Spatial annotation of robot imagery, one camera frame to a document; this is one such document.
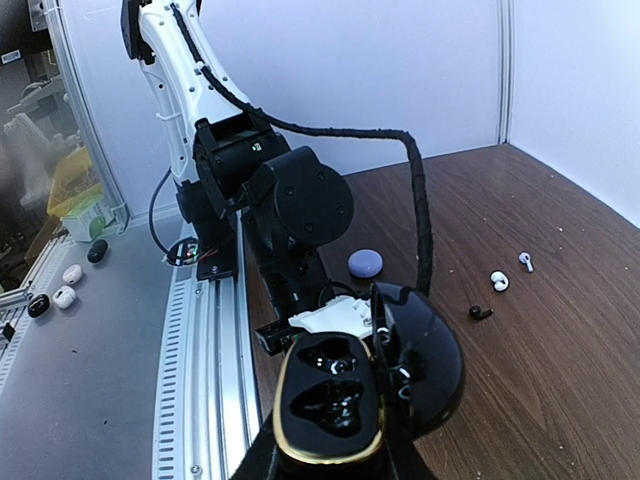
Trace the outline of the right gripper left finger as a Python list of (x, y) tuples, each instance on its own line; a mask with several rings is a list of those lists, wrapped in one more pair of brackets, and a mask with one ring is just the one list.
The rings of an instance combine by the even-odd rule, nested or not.
[(276, 480), (280, 478), (279, 454), (273, 430), (273, 415), (262, 424), (252, 445), (231, 480)]

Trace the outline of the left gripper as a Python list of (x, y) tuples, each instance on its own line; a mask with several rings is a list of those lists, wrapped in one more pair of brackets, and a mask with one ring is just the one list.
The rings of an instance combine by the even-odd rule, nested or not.
[(268, 355), (286, 352), (300, 329), (285, 321), (274, 321), (255, 330), (259, 344)]

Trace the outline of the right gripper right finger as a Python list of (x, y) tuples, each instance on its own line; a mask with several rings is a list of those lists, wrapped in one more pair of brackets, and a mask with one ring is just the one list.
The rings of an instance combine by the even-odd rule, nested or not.
[(385, 467), (383, 479), (437, 480), (438, 477), (425, 463), (414, 443), (398, 432), (385, 433)]

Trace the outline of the black charging case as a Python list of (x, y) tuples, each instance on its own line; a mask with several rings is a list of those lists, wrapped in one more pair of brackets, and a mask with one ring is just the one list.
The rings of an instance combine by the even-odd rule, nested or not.
[(415, 440), (447, 421), (464, 391), (462, 348), (425, 295), (378, 283), (372, 341), (313, 333), (283, 363), (272, 412), (279, 450), (295, 462), (363, 462), (381, 449), (393, 417)]

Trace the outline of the black earbud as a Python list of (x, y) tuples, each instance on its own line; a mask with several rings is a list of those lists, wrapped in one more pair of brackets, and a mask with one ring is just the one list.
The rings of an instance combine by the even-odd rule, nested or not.
[(483, 309), (479, 305), (473, 305), (469, 308), (469, 316), (476, 321), (481, 321), (486, 318), (489, 318), (493, 314), (494, 314), (494, 310), (491, 308)]

